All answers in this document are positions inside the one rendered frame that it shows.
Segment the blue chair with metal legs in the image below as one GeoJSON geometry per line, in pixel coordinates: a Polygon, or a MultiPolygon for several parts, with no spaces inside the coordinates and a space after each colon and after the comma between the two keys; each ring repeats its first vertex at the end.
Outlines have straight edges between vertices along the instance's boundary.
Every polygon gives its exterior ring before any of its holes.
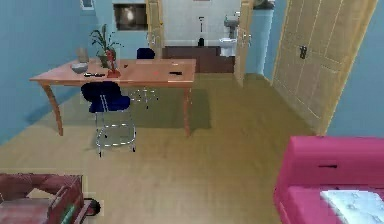
{"type": "MultiPolygon", "coordinates": [[[[151,48],[138,48],[136,51],[136,59],[134,60],[134,63],[138,63],[141,60],[153,60],[155,56],[156,53],[151,48]]],[[[152,98],[155,98],[156,100],[159,99],[154,89],[150,89],[145,86],[135,88],[130,96],[135,102],[144,102],[146,108],[149,108],[149,101],[152,98]]]]}
{"type": "Polygon", "coordinates": [[[125,112],[131,106],[131,98],[121,93],[121,88],[116,82],[89,82],[81,86],[82,96],[90,103],[89,112],[95,115],[96,127],[96,147],[99,157],[102,157],[102,148],[121,145],[132,145],[132,151],[135,151],[134,142],[136,140],[136,127],[132,123],[133,137],[127,142],[103,144],[101,137],[108,137],[107,130],[109,128],[127,127],[127,123],[106,124],[105,113],[109,112],[125,112]]]}

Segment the white cloth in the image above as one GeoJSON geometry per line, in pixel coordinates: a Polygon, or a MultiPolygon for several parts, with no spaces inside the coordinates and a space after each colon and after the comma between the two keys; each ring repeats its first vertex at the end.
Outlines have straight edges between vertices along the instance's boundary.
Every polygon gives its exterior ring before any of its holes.
{"type": "Polygon", "coordinates": [[[384,224],[384,200],[366,190],[325,190],[321,198],[343,224],[384,224]]]}

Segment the beige panelled room door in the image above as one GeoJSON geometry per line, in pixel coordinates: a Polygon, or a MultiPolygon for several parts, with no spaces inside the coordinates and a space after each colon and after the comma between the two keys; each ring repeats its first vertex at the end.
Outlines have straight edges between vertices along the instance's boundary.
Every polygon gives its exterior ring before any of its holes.
{"type": "Polygon", "coordinates": [[[272,86],[317,135],[327,133],[378,1],[287,0],[272,86]]]}

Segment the orange wooden table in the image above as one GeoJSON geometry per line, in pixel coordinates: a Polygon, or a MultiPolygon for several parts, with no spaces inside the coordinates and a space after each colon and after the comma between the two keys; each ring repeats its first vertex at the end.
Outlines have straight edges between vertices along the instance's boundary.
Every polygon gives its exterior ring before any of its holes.
{"type": "Polygon", "coordinates": [[[52,91],[52,85],[82,86],[88,82],[113,81],[121,87],[166,87],[182,88],[184,90],[183,121],[186,136],[191,134],[189,123],[189,106],[191,105],[191,89],[195,80],[195,59],[153,59],[141,60],[134,63],[135,59],[118,59],[117,70],[121,73],[119,78],[108,78],[108,69],[101,67],[97,58],[91,58],[88,63],[89,73],[105,74],[104,77],[84,77],[72,71],[74,61],[60,65],[49,71],[30,78],[37,82],[45,91],[55,115],[58,134],[63,135],[63,123],[60,108],[52,91]],[[180,71],[182,75],[170,75],[171,71],[180,71]]]}

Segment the grey vase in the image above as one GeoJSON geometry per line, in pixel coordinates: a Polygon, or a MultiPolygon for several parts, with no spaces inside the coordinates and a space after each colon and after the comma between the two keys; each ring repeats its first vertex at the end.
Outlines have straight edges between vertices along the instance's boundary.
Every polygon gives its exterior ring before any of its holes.
{"type": "Polygon", "coordinates": [[[86,48],[78,48],[77,49],[77,56],[80,63],[88,63],[89,62],[89,56],[88,51],[86,48]]]}

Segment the white sink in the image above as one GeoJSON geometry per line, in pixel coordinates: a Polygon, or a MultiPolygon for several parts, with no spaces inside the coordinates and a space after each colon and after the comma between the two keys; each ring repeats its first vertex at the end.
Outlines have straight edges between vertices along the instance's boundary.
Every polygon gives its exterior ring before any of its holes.
{"type": "Polygon", "coordinates": [[[226,15],[224,18],[224,26],[228,28],[235,28],[239,25],[240,16],[238,13],[233,15],[226,15]]]}

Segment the pink sofa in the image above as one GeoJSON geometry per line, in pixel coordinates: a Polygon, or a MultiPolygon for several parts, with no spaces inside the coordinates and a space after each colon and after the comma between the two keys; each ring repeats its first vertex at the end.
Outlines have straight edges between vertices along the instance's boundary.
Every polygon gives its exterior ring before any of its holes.
{"type": "Polygon", "coordinates": [[[292,136],[273,201],[282,224],[343,224],[323,190],[365,190],[384,201],[384,138],[292,136]]]}

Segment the red statuette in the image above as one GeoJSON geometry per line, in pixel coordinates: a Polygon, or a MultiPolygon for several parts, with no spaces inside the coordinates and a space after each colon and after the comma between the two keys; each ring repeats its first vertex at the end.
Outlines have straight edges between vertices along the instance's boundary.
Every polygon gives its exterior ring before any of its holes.
{"type": "Polygon", "coordinates": [[[119,78],[121,76],[121,73],[116,69],[115,60],[114,60],[114,56],[113,56],[112,51],[107,50],[106,55],[107,55],[108,61],[110,63],[107,77],[108,78],[119,78]]]}

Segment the dark framed picture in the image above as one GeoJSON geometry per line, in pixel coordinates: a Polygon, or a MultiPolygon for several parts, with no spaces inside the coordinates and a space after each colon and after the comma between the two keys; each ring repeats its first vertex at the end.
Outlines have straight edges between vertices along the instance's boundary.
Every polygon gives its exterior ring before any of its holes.
{"type": "Polygon", "coordinates": [[[145,31],[148,29],[144,3],[116,3],[113,5],[118,31],[145,31]]]}

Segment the white toilet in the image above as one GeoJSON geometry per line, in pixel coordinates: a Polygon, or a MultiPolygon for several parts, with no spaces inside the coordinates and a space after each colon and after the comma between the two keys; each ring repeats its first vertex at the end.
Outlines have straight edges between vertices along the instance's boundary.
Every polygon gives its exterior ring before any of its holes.
{"type": "Polygon", "coordinates": [[[232,38],[221,38],[219,40],[220,55],[231,57],[236,55],[237,40],[232,38]]]}

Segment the green house plant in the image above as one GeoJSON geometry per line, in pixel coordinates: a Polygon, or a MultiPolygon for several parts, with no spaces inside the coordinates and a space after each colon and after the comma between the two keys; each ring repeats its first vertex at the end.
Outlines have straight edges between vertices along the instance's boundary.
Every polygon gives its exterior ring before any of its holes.
{"type": "Polygon", "coordinates": [[[98,45],[99,49],[96,52],[96,56],[101,62],[103,68],[110,66],[110,60],[108,59],[107,53],[110,52],[113,59],[116,59],[115,47],[122,47],[122,44],[112,40],[113,32],[107,33],[107,25],[103,24],[100,29],[95,29],[90,33],[91,44],[98,45]]]}

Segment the grey bowl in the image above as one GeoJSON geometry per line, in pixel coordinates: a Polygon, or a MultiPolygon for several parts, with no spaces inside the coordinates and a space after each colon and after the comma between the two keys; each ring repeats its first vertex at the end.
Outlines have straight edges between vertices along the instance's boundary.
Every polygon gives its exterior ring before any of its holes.
{"type": "Polygon", "coordinates": [[[71,69],[76,74],[85,73],[88,70],[87,63],[74,63],[71,65],[71,69]]]}

